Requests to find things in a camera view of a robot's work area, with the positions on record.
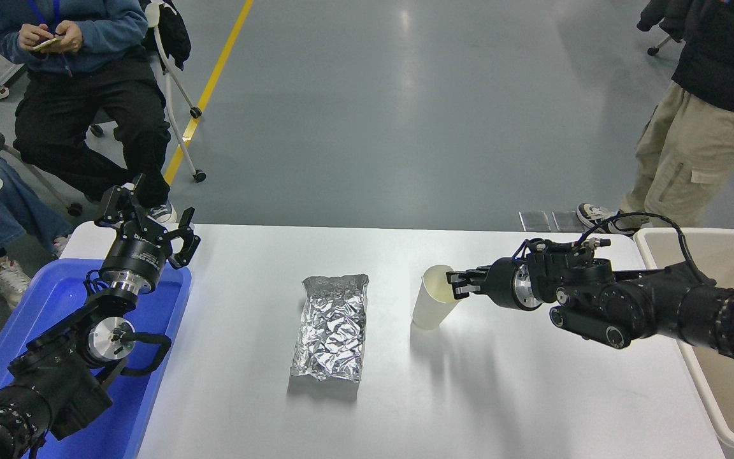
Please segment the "seated person's left hand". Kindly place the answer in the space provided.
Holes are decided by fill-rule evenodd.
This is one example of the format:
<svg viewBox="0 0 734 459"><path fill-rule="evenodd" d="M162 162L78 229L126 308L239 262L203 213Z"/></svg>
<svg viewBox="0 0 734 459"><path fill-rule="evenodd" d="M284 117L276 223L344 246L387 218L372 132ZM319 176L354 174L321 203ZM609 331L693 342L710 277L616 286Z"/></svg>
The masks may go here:
<svg viewBox="0 0 734 459"><path fill-rule="evenodd" d="M61 41L54 44L53 52L77 53L83 47L83 32L78 23L72 20L62 20L56 28L56 34L61 37Z"/></svg>

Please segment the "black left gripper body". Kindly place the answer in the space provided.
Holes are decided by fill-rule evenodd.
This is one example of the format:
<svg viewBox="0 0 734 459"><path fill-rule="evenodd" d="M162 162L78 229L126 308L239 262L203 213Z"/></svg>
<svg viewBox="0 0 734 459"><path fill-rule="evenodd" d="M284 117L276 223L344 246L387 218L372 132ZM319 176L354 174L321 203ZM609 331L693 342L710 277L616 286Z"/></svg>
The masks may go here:
<svg viewBox="0 0 734 459"><path fill-rule="evenodd" d="M171 244L154 244L139 233L120 229L99 276L115 288L154 289L170 255Z"/></svg>

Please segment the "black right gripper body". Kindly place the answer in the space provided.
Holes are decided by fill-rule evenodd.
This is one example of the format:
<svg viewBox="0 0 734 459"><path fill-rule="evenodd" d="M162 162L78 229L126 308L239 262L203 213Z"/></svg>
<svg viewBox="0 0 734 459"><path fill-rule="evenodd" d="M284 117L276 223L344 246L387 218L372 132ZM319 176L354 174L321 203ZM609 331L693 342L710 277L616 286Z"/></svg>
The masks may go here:
<svg viewBox="0 0 734 459"><path fill-rule="evenodd" d="M490 265L486 275L486 296L501 308L519 310L521 302L515 294L515 275L521 262L513 258L500 258Z"/></svg>

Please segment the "seated person's right hand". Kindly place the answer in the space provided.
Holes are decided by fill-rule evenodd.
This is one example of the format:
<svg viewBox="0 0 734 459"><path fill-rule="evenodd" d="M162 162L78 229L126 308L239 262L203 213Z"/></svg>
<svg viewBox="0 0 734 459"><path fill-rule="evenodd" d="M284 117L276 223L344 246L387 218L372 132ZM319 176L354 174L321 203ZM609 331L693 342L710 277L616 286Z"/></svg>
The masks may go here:
<svg viewBox="0 0 734 459"><path fill-rule="evenodd" d="M18 32L18 46L27 52L34 52L35 48L46 41L52 40L55 35L50 32L47 24L21 24Z"/></svg>

